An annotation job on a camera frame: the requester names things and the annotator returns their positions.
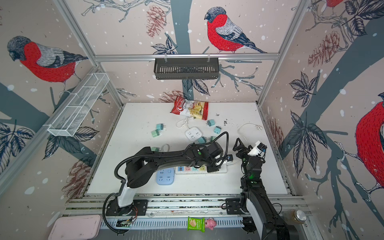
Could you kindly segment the long white pastel power strip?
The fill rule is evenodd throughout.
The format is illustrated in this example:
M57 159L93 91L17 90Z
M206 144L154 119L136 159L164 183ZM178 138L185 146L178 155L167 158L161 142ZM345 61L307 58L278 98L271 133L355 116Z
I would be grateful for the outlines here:
M177 175L202 175L202 174L225 174L228 172L227 165L223 164L221 168L216 172L208 172L206 166L201 166L200 168L195 167L174 167L175 174Z

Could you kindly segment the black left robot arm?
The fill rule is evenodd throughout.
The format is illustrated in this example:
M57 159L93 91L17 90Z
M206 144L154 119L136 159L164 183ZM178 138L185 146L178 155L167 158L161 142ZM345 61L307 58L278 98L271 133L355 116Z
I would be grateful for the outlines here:
M182 151L156 152L144 147L135 155L117 164L114 176L121 182L117 193L107 196L102 215L121 216L136 211L134 196L138 188L146 185L157 171L175 167L205 166L207 171L216 172L228 158L229 133L223 132L212 142L189 144Z

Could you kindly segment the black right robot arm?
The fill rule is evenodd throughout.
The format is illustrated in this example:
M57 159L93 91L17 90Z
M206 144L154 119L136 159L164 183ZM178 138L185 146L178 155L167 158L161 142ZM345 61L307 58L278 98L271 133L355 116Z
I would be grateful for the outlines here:
M287 224L278 214L267 196L261 179L265 160L251 153L252 147L246 147L241 139L236 139L233 151L242 160L241 201L243 211L252 217L252 231L257 231L261 240L298 240L299 232Z

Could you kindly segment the teal charger plug near bag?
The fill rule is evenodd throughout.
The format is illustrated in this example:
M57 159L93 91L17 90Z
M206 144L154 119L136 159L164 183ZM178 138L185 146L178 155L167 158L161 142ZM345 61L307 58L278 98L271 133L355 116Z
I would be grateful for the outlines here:
M212 126L214 126L215 124L216 124L215 120L208 120L208 121L207 121L207 125L208 125L209 127L212 127Z

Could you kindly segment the red white chips bag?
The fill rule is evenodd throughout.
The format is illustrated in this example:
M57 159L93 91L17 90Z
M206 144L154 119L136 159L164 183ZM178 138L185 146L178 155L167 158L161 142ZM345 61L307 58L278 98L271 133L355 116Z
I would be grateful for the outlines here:
M177 97L174 102L172 114L192 117L200 120L207 120L209 112L209 103L200 101L186 100L183 97Z

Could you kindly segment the blue square power strip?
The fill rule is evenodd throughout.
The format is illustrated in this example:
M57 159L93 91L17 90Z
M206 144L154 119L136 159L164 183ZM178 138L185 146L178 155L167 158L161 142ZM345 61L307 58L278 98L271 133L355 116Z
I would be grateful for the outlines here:
M167 168L157 171L156 182L160 186L172 185L175 180L175 169Z

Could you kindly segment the glass jar with lid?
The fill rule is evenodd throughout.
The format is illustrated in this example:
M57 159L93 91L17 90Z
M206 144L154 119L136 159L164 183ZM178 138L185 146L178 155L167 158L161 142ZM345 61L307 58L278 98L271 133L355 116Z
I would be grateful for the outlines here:
M307 220L307 215L302 210L287 210L283 212L283 219L288 225L302 225Z

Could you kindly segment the pink pig toy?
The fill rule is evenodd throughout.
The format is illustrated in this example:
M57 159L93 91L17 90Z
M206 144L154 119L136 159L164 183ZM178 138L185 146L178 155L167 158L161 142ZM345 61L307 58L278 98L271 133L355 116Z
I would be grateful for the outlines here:
M217 226L217 222L214 219L212 219L212 218L205 219L205 228L206 229L213 230L216 226Z

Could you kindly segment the green snack packet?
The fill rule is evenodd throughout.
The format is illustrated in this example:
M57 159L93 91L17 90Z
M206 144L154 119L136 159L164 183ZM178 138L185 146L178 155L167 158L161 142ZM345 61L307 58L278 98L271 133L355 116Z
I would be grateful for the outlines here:
M201 231L202 233L204 233L205 228L206 228L205 218L198 219L198 218L188 217L188 225L187 225L188 231Z

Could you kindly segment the pink tray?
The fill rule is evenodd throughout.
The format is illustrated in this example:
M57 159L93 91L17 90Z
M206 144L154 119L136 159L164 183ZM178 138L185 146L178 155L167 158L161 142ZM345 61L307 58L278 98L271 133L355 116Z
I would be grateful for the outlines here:
M90 240L100 231L100 215L61 217L56 220L48 240Z

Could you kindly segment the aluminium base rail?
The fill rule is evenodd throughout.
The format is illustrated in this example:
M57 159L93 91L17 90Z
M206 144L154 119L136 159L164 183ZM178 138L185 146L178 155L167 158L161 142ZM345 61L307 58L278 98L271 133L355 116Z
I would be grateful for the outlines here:
M82 199L70 200L63 212L63 217L102 215L103 204L106 196L91 196ZM312 215L303 197L290 195L269 195L271 203L276 211L283 214L288 210L301 210L308 217ZM161 196L138 195L135 205L138 209L138 219L130 223L130 218L136 216L136 212L130 214L106 214L108 223L119 230L146 230L146 229L186 229L188 217L213 218L216 228L243 227L243 218L251 215L242 210L225 208L226 199L238 198L236 195L218 196Z

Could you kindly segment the aluminium frame top bar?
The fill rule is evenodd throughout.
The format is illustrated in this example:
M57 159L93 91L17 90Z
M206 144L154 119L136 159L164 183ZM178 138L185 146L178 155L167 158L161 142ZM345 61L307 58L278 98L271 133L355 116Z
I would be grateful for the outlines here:
M179 58L218 58L219 60L245 60L245 61L276 61L280 57L278 53L240 53L240 54L176 54L176 55L95 55L94 60L104 62L150 62L155 59L179 59Z

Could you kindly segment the aluminium frame post back right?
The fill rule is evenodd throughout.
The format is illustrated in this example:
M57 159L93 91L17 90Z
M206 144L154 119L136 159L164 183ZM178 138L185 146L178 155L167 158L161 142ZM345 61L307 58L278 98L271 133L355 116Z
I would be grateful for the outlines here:
M279 72L279 69L281 65L283 64L283 61L287 55L287 52L290 48L291 43L293 42L293 39L295 37L295 34L303 20L303 17L306 13L307 7L311 1L308 0L302 0L298 2L298 5L294 7L295 14L292 18L292 21L289 25L289 28L287 30L287 33L285 35L284 41L282 42L282 45L279 49L279 56L277 60L275 60L271 71L268 75L268 78L266 80L266 83L261 91L261 94L258 99L258 107L260 108L264 101L266 100L267 94L272 86L272 83L277 76L277 73Z

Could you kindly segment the aluminium frame post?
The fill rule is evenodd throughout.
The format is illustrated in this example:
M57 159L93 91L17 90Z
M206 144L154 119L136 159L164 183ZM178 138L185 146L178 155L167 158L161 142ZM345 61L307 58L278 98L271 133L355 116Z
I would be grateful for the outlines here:
M308 0L302 0L298 2L298 5L294 7L295 14L292 18L292 21L289 25L289 28L287 30L287 33L285 35L284 41L282 42L282 45L279 49L279 56L277 60L275 60L271 71L268 75L268 78L266 80L266 83L261 91L261 94L258 99L258 107L260 108L264 101L266 100L267 94L272 86L272 83L277 76L277 73L279 72L279 69L281 65L283 64L283 61L287 55L287 52L290 48L291 43L293 42L293 39L295 37L295 34L303 20L303 17L306 13L307 7L311 1Z
M89 61L95 67L99 72L106 73L104 68L101 66L101 64L96 62L96 55L95 52L92 49L92 46L90 45L89 41L86 38L86 35L81 30L76 18L72 14L69 5L66 3L66 1L63 0L53 0L55 3L58 11L63 16L64 20L66 21L67 25L71 29L71 32L74 34L75 38L77 39L78 43L82 46L84 53L89 58ZM124 103L113 84L112 80L109 81L109 83L106 86L107 90L109 91L111 97L117 104L119 108L122 108L124 106Z

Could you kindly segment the aluminium frame post back left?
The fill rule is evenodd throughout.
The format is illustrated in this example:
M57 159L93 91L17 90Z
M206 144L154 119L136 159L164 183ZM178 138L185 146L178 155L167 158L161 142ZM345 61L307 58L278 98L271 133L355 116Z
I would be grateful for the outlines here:
M95 67L99 72L106 73L104 68L101 66L101 64L96 62L96 55L95 52L92 49L92 46L90 45L89 41L86 38L86 35L81 30L76 18L72 14L69 5L66 3L66 1L63 0L53 0L55 3L58 11L63 16L64 20L66 21L67 25L71 29L71 32L74 34L75 38L77 39L78 43L82 46L84 53L89 58L89 61ZM111 97L117 104L119 108L122 108L124 106L124 103L113 84L112 80L109 81L109 83L106 86L107 90L109 91Z

